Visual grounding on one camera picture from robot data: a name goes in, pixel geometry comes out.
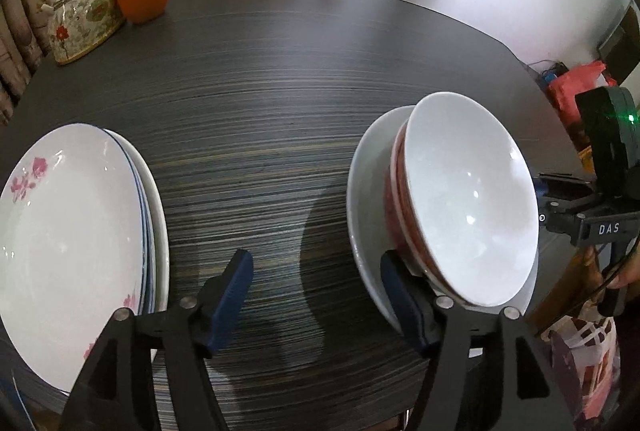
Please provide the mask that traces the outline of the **person's hand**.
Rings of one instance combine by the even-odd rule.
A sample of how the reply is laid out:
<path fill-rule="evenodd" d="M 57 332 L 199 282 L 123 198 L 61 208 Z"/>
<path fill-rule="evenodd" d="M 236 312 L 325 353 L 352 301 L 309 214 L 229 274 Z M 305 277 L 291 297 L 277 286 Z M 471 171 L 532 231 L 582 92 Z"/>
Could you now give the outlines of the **person's hand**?
<path fill-rule="evenodd" d="M 632 257 L 620 269 L 608 284 L 608 289 L 620 289 L 635 283 L 640 278 L 640 248 L 634 251 Z"/>

